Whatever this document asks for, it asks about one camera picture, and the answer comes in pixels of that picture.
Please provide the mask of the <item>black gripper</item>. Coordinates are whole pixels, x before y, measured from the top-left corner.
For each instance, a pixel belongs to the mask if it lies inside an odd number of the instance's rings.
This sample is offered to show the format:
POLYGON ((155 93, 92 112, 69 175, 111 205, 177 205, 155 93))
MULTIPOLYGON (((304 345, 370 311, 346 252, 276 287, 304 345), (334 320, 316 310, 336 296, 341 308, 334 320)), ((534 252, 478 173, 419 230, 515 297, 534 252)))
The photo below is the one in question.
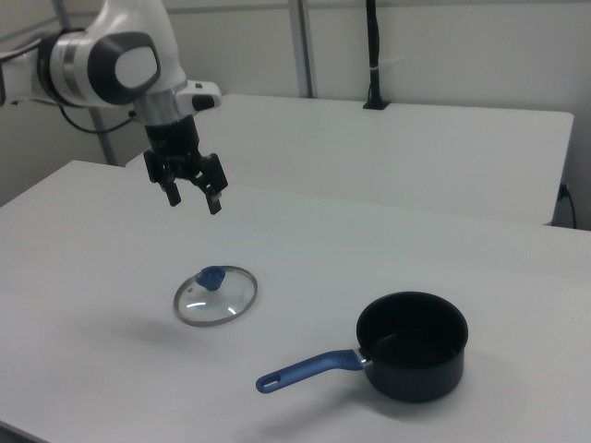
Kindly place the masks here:
POLYGON ((199 135, 190 115, 170 124, 144 127, 150 148, 143 153, 150 181, 158 184, 171 207, 181 202, 176 178, 191 179, 205 195, 211 215, 222 210, 228 181, 216 153, 200 157, 199 135))

